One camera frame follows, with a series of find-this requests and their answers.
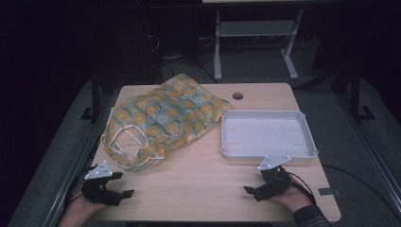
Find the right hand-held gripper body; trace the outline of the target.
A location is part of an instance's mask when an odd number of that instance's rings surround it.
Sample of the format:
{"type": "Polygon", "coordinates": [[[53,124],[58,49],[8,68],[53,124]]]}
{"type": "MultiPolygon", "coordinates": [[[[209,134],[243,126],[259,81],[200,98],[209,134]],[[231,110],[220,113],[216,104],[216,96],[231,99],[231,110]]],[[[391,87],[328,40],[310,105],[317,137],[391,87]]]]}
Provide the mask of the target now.
{"type": "Polygon", "coordinates": [[[280,157],[280,156],[266,156],[265,159],[258,166],[258,170],[261,172],[262,170],[273,170],[274,177],[272,183],[266,183],[264,185],[268,185],[273,195],[279,195],[286,191],[289,188],[289,184],[291,179],[286,172],[286,170],[282,167],[282,164],[287,162],[290,157],[280,157]]]}

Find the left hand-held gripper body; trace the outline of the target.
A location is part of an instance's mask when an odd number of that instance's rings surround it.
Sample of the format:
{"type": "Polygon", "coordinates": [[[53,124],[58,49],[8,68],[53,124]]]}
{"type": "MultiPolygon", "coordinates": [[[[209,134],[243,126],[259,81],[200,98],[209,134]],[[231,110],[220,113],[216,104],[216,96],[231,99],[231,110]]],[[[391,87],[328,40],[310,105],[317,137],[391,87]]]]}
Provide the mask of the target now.
{"type": "Polygon", "coordinates": [[[81,188],[83,196],[92,202],[118,206],[122,200],[117,200],[106,185],[107,177],[112,175],[112,170],[107,161],[93,166],[84,176],[81,188]]]}

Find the white plastic tray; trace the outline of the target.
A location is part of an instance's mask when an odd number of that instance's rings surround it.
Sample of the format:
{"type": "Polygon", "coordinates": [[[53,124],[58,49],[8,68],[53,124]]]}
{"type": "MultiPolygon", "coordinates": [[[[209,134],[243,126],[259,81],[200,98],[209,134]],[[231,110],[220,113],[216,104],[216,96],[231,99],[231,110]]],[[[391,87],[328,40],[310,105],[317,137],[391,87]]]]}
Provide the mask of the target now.
{"type": "Polygon", "coordinates": [[[292,161],[309,161],[319,153],[300,111],[231,110],[221,120],[222,154],[227,159],[289,156],[292,161]]]}

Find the orange patterned cloth bag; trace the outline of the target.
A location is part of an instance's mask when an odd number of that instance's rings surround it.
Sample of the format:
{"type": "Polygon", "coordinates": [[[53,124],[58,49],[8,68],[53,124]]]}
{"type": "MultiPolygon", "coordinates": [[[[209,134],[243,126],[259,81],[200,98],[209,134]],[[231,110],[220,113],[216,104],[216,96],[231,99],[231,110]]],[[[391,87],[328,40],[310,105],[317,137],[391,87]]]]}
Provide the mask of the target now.
{"type": "Polygon", "coordinates": [[[202,138],[231,108],[229,101],[180,74],[113,107],[101,143],[122,169],[142,171],[168,151],[202,138]]]}

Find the person's left hand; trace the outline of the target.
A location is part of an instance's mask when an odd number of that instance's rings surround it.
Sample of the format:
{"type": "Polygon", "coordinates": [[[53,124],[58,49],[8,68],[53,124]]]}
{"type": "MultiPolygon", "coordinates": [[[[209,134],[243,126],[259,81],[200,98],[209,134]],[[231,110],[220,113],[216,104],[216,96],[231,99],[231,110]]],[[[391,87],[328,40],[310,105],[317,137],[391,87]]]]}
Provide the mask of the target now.
{"type": "Polygon", "coordinates": [[[84,223],[105,208],[108,205],[89,201],[78,191],[70,200],[65,215],[74,223],[84,223]]]}

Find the person's right hand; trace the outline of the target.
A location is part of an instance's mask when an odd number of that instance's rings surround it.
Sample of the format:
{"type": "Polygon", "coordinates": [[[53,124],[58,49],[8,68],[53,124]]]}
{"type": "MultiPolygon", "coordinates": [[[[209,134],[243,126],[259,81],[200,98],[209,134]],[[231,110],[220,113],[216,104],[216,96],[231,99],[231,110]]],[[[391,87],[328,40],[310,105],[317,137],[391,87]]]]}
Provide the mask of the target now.
{"type": "Polygon", "coordinates": [[[291,213],[295,213],[304,207],[312,205],[310,198],[293,185],[282,194],[270,198],[270,201],[283,205],[291,213]]]}

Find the grey tape strip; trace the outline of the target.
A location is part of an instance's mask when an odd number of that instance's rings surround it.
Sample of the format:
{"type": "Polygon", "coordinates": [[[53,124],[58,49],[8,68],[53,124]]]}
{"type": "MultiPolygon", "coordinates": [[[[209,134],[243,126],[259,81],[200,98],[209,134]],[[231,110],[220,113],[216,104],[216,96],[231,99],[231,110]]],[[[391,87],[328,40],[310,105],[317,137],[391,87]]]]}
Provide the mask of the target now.
{"type": "Polygon", "coordinates": [[[318,191],[321,196],[326,196],[326,195],[341,196],[341,192],[338,189],[333,189],[331,187],[319,188],[318,191]]]}

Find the white metal stand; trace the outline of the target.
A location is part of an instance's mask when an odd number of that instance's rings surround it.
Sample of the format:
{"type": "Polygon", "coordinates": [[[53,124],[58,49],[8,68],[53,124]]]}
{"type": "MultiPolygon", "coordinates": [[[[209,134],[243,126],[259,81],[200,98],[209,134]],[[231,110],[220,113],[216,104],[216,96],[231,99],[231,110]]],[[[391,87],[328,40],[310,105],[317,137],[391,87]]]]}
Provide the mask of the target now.
{"type": "Polygon", "coordinates": [[[214,79],[222,80],[220,39],[231,37],[288,37],[288,44],[281,49],[281,56],[291,79],[299,78],[291,59],[291,50],[304,15],[304,9],[298,9],[293,20],[278,21],[239,21],[225,22],[220,20],[220,12],[216,13],[214,79]]]}

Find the aluminium rail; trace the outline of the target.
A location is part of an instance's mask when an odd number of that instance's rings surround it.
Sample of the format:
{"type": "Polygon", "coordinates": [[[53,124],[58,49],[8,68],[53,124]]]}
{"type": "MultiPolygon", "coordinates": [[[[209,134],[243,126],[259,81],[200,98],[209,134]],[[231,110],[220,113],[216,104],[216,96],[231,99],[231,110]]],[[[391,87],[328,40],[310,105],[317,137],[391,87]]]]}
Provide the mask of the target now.
{"type": "Polygon", "coordinates": [[[394,178],[394,175],[379,153],[379,149],[362,125],[366,120],[375,120],[375,116],[368,106],[357,107],[357,112],[355,114],[351,102],[347,101],[345,95],[335,94],[335,97],[345,112],[348,121],[357,132],[359,139],[367,149],[379,177],[390,194],[392,202],[396,206],[398,212],[401,213],[401,185],[394,178]]]}
{"type": "Polygon", "coordinates": [[[91,163],[98,147],[98,137],[104,131],[108,114],[116,96],[100,96],[100,113],[94,124],[81,119],[83,111],[92,105],[91,98],[78,96],[63,120],[60,130],[44,158],[46,191],[53,192],[41,227],[56,227],[65,206],[77,190],[82,171],[91,163]]]}

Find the black metal post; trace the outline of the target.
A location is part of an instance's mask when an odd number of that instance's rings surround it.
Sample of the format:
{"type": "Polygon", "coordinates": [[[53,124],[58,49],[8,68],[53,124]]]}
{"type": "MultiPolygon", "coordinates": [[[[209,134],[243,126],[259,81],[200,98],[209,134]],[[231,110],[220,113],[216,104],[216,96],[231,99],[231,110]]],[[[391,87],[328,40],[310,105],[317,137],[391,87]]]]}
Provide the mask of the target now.
{"type": "Polygon", "coordinates": [[[97,72],[92,74],[91,78],[91,95],[92,95],[92,106],[86,108],[81,119],[90,120],[92,124],[96,122],[100,113],[100,97],[99,97],[99,82],[97,72]]]}
{"type": "Polygon", "coordinates": [[[375,116],[368,106],[359,105],[360,73],[357,67],[351,77],[350,112],[351,116],[360,123],[362,120],[375,120],[375,116]]]}

